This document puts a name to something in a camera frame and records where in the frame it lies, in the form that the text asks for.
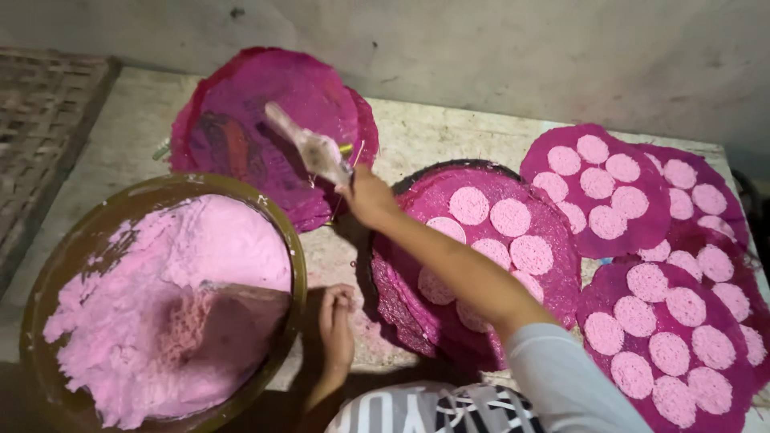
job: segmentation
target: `pink batter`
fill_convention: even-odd
[[[183,417],[222,403],[264,359],[266,335],[239,302],[184,308],[186,300],[205,298],[204,281],[291,291],[283,239],[239,201],[201,196],[150,213],[133,227],[126,222],[110,241],[134,234],[136,240],[106,274],[77,275],[62,288],[59,308],[43,331],[49,343],[71,333],[57,357],[61,371],[71,379],[70,391],[90,391],[104,427],[137,428],[148,417]],[[199,317],[181,317],[180,311],[197,311]],[[198,350],[169,363],[175,319],[206,327]],[[211,335],[216,341],[207,345]]]

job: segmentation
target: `magenta sheet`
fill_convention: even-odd
[[[548,152],[555,146],[566,146],[576,150],[578,139],[583,136],[598,137],[607,144],[609,156],[623,153],[639,165],[640,176],[632,182],[616,180],[615,189],[620,186],[633,186],[639,189],[647,196],[649,207],[644,215],[628,220],[628,229],[613,240],[600,238],[589,226],[586,226],[575,235],[580,255],[594,259],[616,257],[658,245],[665,238],[668,225],[671,222],[668,185],[655,165],[643,153],[638,152],[630,144],[614,138],[599,125],[569,126],[545,132],[532,143],[532,147],[524,157],[524,161],[521,163],[522,178],[532,183],[537,174],[553,172],[548,163]],[[586,169],[590,167],[604,169],[606,168],[605,164],[591,164],[585,159],[581,159],[580,164],[577,173],[562,176],[569,186],[569,192],[564,198],[564,202],[579,206],[588,220],[588,215],[592,209],[601,205],[610,206],[611,198],[590,198],[584,193],[580,184],[581,174]]]
[[[697,257],[701,248],[711,244],[730,257],[735,267],[735,272],[733,277],[725,281],[725,283],[740,287],[751,305],[749,316],[741,324],[759,332],[765,343],[765,348],[769,348],[770,310],[759,293],[757,279],[754,275],[754,267],[743,248],[719,232],[698,226],[693,220],[673,222],[667,239],[671,244],[671,251],[683,250],[692,254],[693,257]],[[715,285],[715,282],[704,275],[702,285],[710,290]],[[756,381],[753,392],[757,392],[763,389],[770,381],[770,356],[765,357],[761,364],[755,366],[754,371]]]
[[[302,127],[352,143],[351,164],[371,166],[379,146],[371,107],[313,57],[245,49],[202,80],[172,127],[174,171],[218,173],[246,182],[283,209],[300,231],[328,222],[340,202],[313,179],[299,153],[266,123],[275,101]]]
[[[727,209],[725,212],[717,215],[717,217],[722,218],[730,225],[735,232],[735,240],[738,242],[738,245],[746,251],[748,246],[748,229],[746,226],[746,218],[741,209],[741,204],[738,202],[738,199],[735,198],[735,194],[728,188],[725,178],[709,166],[703,156],[698,156],[694,153],[685,152],[684,150],[674,149],[672,147],[656,146],[654,144],[635,144],[634,146],[640,151],[649,153],[657,158],[662,166],[665,166],[671,159],[679,159],[695,169],[695,172],[697,173],[696,185],[707,183],[716,187],[727,200]],[[686,191],[691,193],[692,188],[687,189]],[[696,222],[707,215],[707,213],[703,212],[698,206],[693,206],[693,210],[693,216],[689,219],[693,222]]]
[[[626,273],[634,265],[643,263],[627,257],[625,261],[607,264],[600,267],[591,284],[586,286],[581,292],[580,301],[577,309],[577,322],[581,329],[584,326],[586,318],[594,312],[600,311],[613,315],[615,303],[624,296],[632,295],[626,283]],[[723,433],[738,433],[743,429],[745,413],[749,409],[752,396],[755,392],[755,385],[752,383],[755,378],[751,365],[746,359],[746,345],[743,336],[738,328],[738,322],[731,316],[730,311],[721,303],[716,295],[705,290],[701,285],[684,270],[666,264],[657,263],[668,278],[669,287],[687,287],[692,289],[706,303],[707,316],[703,325],[711,325],[725,333],[732,342],[736,351],[735,363],[724,370],[718,371],[732,385],[732,405],[730,410],[723,415],[712,415],[700,408],[696,409],[695,423],[687,428],[686,431],[712,432],[720,431]],[[702,367],[704,364],[695,356],[691,346],[691,336],[693,327],[687,327],[680,324],[668,312],[665,302],[658,302],[653,305],[654,314],[658,319],[655,333],[670,332],[681,337],[688,344],[690,350],[689,369]],[[652,362],[650,351],[648,349],[649,337],[634,337],[625,333],[623,348],[621,351],[630,351],[641,355],[652,367],[652,375],[659,378],[664,375]],[[598,367],[612,380],[610,372],[610,363],[612,356],[599,354],[585,341],[585,350],[593,357]],[[687,375],[678,377],[687,384]],[[650,427],[656,433],[669,433],[681,431],[677,425],[663,418],[658,409],[652,402],[652,396],[649,395],[641,400],[628,399],[644,417]]]
[[[560,215],[532,196],[518,181],[499,173],[493,166],[446,166],[425,173],[397,200],[410,217],[422,223],[441,216],[454,219],[449,213],[449,201],[452,194],[463,186],[475,186],[481,190],[490,207],[507,198],[515,198],[527,206],[532,218],[526,234],[543,237],[551,245],[554,255],[554,266],[547,273],[534,276],[543,287],[544,306],[565,327],[574,326],[575,301],[580,287],[580,258],[572,236]],[[514,239],[498,233],[489,218],[479,225],[462,227],[469,245],[476,240],[491,238],[508,247]],[[376,235],[374,239],[372,268],[374,282],[381,293],[378,310],[386,321],[399,327],[399,339],[406,346],[418,353],[430,354],[425,344],[428,341],[466,368],[483,371],[506,368],[505,354],[497,336],[494,333],[473,332],[462,325],[457,317],[455,302],[439,306],[426,300],[417,289],[421,265],[381,235]],[[400,317],[403,309],[393,305],[394,299],[390,295],[393,291],[398,293],[414,322]]]

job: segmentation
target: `person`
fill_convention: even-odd
[[[337,191],[365,227],[397,243],[492,325],[522,394],[501,386],[420,382],[372,391],[340,411],[340,389],[353,363],[348,324],[353,288],[338,284],[324,294],[319,326],[325,365],[306,400],[302,425],[337,433],[651,431],[577,341],[507,270],[410,218],[388,185],[364,166],[356,167],[351,186]]]

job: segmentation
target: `gray wall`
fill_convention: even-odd
[[[278,45],[365,96],[727,146],[770,179],[767,0],[0,0],[0,44],[209,74]],[[241,16],[231,17],[234,7]]]

